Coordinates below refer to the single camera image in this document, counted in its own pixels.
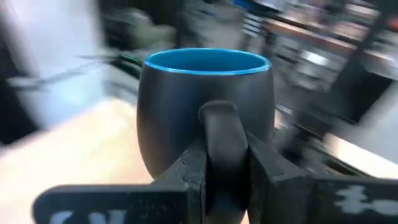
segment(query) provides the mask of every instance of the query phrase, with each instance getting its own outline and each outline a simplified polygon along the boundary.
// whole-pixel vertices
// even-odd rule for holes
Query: mug
[[[137,132],[142,158],[153,178],[201,133],[199,110],[215,100],[230,102],[244,130],[271,143],[274,83],[266,58],[238,50],[175,49],[145,59]]]

